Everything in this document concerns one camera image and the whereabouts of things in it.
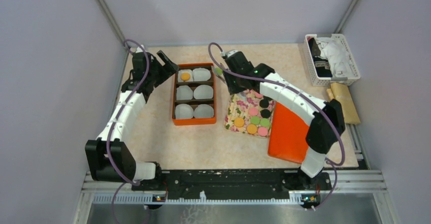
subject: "orange tray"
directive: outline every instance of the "orange tray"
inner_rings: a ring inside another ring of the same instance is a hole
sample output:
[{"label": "orange tray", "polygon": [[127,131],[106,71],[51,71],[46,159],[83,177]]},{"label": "orange tray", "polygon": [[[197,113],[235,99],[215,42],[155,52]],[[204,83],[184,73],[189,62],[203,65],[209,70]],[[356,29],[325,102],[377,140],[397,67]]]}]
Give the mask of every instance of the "orange tray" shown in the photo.
[{"label": "orange tray", "polygon": [[305,141],[309,128],[299,116],[277,103],[269,136],[268,155],[301,164],[309,147]]},{"label": "orange tray", "polygon": [[[178,82],[178,73],[175,74],[174,78],[174,99],[172,103],[172,121],[176,126],[185,125],[204,125],[204,124],[214,124],[217,122],[217,106],[216,106],[216,83],[214,80],[214,74],[212,72],[212,63],[192,63],[192,64],[180,64],[179,69],[195,69],[195,68],[206,68],[211,73],[211,78],[208,81],[198,81],[198,82]],[[176,99],[176,88],[181,85],[189,86],[193,91],[199,85],[209,85],[212,87],[214,94],[212,99],[192,99],[192,100],[177,100]],[[207,104],[214,108],[214,117],[212,118],[191,118],[191,119],[175,119],[175,106],[179,104],[189,104],[193,110],[196,109],[198,105]]]}]

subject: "plastic basket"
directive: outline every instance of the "plastic basket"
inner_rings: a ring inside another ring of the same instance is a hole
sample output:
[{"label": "plastic basket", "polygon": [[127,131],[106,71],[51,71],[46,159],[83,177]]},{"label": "plastic basket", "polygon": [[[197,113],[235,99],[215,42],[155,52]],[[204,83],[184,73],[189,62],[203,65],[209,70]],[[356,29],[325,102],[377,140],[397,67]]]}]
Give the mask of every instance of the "plastic basket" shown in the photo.
[{"label": "plastic basket", "polygon": [[[326,77],[317,76],[317,71],[316,71],[316,68],[314,66],[313,58],[311,56],[311,51],[310,51],[310,47],[309,47],[309,43],[308,43],[309,39],[316,38],[316,37],[318,37],[318,38],[319,37],[331,37],[331,38],[339,39],[341,41],[341,43],[344,45],[346,50],[349,52],[350,60],[352,61],[352,64],[353,64],[353,67],[352,67],[352,71],[353,71],[353,75],[354,75],[353,77],[326,78]],[[303,45],[303,51],[304,51],[305,59],[307,60],[307,66],[309,68],[311,83],[313,84],[313,86],[326,86],[326,85],[329,85],[330,83],[335,83],[335,82],[342,83],[342,84],[349,86],[353,82],[355,82],[356,80],[361,78],[361,75],[359,74],[358,68],[356,66],[355,59],[353,58],[352,52],[350,51],[349,45],[347,44],[346,37],[344,35],[341,35],[341,34],[306,35],[305,40],[304,40],[304,45]]]}]

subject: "metal floor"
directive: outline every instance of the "metal floor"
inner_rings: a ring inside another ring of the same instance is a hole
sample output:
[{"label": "metal floor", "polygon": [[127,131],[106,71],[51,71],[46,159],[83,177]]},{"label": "metal floor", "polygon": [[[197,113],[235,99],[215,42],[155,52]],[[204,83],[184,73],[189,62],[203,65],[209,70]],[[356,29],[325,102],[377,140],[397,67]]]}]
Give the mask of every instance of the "metal floor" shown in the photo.
[{"label": "metal floor", "polygon": [[[373,194],[334,194],[317,212],[296,205],[166,205],[144,210],[142,205],[116,204],[115,213],[120,223],[381,223]],[[115,224],[111,205],[92,204],[87,223]]]}]

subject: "beige table surface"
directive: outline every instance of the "beige table surface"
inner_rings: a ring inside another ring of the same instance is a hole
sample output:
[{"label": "beige table surface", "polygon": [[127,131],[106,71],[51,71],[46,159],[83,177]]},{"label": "beige table surface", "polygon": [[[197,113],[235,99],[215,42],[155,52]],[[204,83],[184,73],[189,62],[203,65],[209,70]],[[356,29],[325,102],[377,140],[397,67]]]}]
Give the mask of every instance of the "beige table surface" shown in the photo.
[{"label": "beige table surface", "polygon": [[[265,63],[290,83],[305,92],[327,100],[326,87],[313,87],[305,69],[302,44],[223,45],[225,51],[242,51],[253,65]],[[163,52],[176,64],[211,62],[207,46],[152,47],[153,55]],[[214,56],[223,60],[213,47]],[[123,81],[132,69],[129,55]],[[160,163],[162,169],[240,169],[297,168],[298,164],[268,156],[268,139],[228,131],[223,119],[228,108],[227,87],[216,78],[217,123],[212,125],[175,126],[172,122],[173,77],[156,88],[135,121],[130,142],[126,142],[133,157],[139,161]],[[344,167],[357,167],[352,140],[342,134],[346,149]],[[338,143],[328,157],[341,159]]]}]

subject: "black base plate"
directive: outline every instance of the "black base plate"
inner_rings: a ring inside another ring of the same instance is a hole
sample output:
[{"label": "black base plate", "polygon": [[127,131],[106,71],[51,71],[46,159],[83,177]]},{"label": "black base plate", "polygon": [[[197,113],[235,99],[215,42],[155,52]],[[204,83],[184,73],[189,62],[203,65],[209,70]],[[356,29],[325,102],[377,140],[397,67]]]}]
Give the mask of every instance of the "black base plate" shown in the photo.
[{"label": "black base plate", "polygon": [[[329,174],[320,173],[315,184],[304,187],[297,169],[223,169],[162,171],[158,190],[169,191],[169,199],[199,199],[205,191],[210,200],[288,199],[290,190],[330,190]],[[154,190],[154,184],[132,186],[132,190]]]}]

